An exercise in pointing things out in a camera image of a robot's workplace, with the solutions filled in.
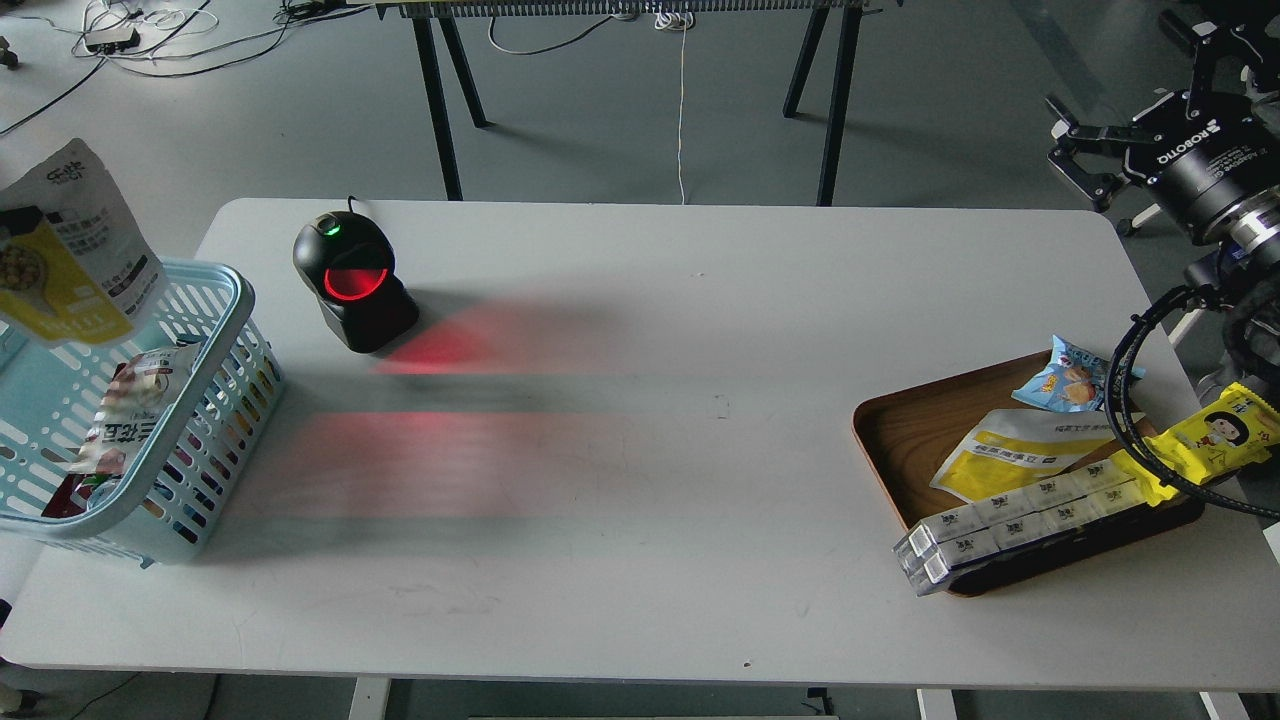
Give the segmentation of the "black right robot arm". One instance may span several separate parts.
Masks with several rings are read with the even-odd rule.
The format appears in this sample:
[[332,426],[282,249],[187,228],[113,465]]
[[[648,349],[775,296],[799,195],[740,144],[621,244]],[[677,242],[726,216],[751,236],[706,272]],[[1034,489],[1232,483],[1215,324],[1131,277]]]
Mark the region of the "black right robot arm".
[[1083,126],[1055,96],[1048,160],[1091,202],[1144,190],[1190,241],[1215,246],[1187,278],[1199,305],[1221,311],[1228,364],[1277,386],[1277,133],[1258,114],[1277,97],[1275,1],[1211,1],[1192,24],[1172,10],[1158,24],[1190,60],[1185,88],[1165,94],[1124,126]]

